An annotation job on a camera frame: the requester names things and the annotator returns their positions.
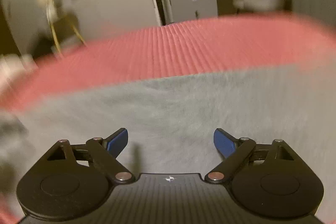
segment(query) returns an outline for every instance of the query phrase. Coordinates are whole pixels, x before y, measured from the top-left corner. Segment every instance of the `gray carpet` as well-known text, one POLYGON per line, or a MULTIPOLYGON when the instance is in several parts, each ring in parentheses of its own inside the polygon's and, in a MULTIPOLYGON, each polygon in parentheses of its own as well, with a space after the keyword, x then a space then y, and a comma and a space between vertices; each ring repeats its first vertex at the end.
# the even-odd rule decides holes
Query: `gray carpet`
MULTIPOLYGON (((283 66, 146 80, 49 98, 19 116, 28 129, 8 161, 16 181, 58 139, 85 143, 125 127, 118 160, 134 173, 202 175, 220 163, 213 132, 259 143, 284 139, 321 178, 317 216, 336 219, 336 66, 283 66)), ((13 207, 20 212, 15 197, 13 207)))

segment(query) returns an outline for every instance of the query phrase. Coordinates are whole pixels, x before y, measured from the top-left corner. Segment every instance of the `ribbed mat surface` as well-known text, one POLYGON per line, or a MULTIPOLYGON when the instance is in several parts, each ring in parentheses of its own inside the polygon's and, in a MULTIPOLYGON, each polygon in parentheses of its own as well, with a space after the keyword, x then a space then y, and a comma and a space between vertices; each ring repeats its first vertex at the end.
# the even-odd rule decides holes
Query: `ribbed mat surface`
POLYGON ((336 36, 293 16, 229 16, 188 21, 93 42, 63 59, 45 58, 0 105, 22 110, 44 96, 128 81, 304 62, 336 36))

